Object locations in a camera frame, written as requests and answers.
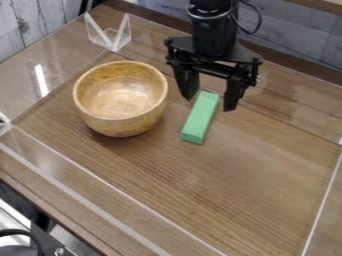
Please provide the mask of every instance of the black cable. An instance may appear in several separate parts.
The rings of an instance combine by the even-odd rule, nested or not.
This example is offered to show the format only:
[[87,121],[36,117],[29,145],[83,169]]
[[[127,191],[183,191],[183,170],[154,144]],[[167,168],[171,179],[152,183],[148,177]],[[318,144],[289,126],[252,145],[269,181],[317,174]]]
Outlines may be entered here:
[[232,15],[232,19],[234,19],[234,21],[235,21],[238,27],[240,28],[240,30],[242,30],[246,34],[254,35],[254,34],[259,31],[261,26],[262,26],[262,22],[263,22],[262,12],[261,12],[259,8],[257,7],[257,5],[251,4],[251,3],[247,2],[246,0],[240,0],[240,2],[242,2],[244,5],[250,6],[250,7],[254,9],[254,11],[257,12],[257,14],[258,14],[258,24],[257,24],[255,29],[254,29],[252,31],[247,30],[247,29],[239,24],[239,22],[238,22],[238,20],[236,20],[236,17],[235,17],[234,15]]

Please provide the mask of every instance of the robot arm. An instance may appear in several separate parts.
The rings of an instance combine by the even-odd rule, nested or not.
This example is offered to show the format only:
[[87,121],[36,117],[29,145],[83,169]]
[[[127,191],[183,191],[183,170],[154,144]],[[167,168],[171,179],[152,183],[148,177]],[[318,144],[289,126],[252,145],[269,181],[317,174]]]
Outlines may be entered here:
[[[236,108],[246,89],[257,85],[262,64],[262,58],[236,41],[239,1],[246,3],[246,0],[191,0],[187,13],[192,21],[192,37],[166,40],[167,63],[174,68],[183,97],[191,100],[196,94],[199,73],[226,79],[224,111]],[[235,67],[222,62],[235,63]]]

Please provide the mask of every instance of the clear plastic object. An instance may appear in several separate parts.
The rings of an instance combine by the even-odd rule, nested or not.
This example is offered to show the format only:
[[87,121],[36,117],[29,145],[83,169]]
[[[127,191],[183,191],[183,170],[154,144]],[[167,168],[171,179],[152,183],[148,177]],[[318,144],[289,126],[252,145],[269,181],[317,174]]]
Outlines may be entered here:
[[[17,163],[25,167],[27,175],[35,179],[43,178],[110,224],[111,231],[107,232],[123,245],[118,250],[124,255],[230,255],[16,126],[0,124],[0,169],[11,172],[11,176],[20,181],[28,176],[23,176],[23,170],[12,168]],[[51,201],[51,205],[63,210],[57,201]]]
[[131,22],[126,13],[119,30],[107,28],[104,31],[88,13],[84,14],[90,40],[108,51],[118,52],[131,42]]

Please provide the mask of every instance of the green foam block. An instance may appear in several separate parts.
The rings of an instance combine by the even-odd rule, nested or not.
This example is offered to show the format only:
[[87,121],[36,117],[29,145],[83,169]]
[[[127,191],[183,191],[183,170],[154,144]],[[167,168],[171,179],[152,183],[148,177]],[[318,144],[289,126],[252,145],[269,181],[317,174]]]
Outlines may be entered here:
[[182,130],[182,140],[195,144],[203,143],[218,105],[219,95],[202,91]]

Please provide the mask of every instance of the bowl rim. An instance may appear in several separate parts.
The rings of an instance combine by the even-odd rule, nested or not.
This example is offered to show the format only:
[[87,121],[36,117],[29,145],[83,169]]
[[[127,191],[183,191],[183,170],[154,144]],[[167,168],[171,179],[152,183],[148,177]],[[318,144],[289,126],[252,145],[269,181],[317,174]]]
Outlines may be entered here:
[[[79,97],[77,97],[77,92],[79,92],[79,86],[81,84],[81,81],[83,79],[86,78],[86,76],[88,76],[95,70],[106,67],[106,66],[111,66],[111,65],[116,65],[116,64],[134,64],[134,65],[140,65],[140,66],[144,66],[146,68],[148,68],[150,70],[152,70],[155,72],[155,74],[159,76],[159,78],[162,79],[163,81],[163,91],[162,91],[162,96],[158,100],[158,102],[147,109],[144,110],[142,113],[139,113],[139,115],[135,115],[132,117],[128,117],[128,118],[111,118],[111,117],[104,117],[104,116],[100,116],[100,115],[96,115],[94,113],[91,113],[87,108],[83,106],[83,104],[80,103],[80,100],[79,100]],[[98,65],[96,67],[91,68],[80,77],[79,79],[76,80],[76,83],[75,83],[75,86],[73,86],[73,90],[72,90],[72,98],[73,98],[73,102],[77,106],[77,108],[81,110],[83,113],[86,113],[87,115],[92,116],[92,117],[96,117],[99,119],[103,119],[103,120],[112,120],[112,121],[120,121],[120,120],[130,120],[130,119],[135,119],[143,115],[146,115],[148,112],[151,112],[164,101],[166,97],[167,97],[167,94],[168,94],[168,83],[167,83],[167,79],[166,79],[166,76],[163,75],[163,73],[154,67],[151,66],[150,64],[146,64],[143,62],[139,62],[139,61],[112,61],[112,62],[107,62],[104,64],[100,64]]]

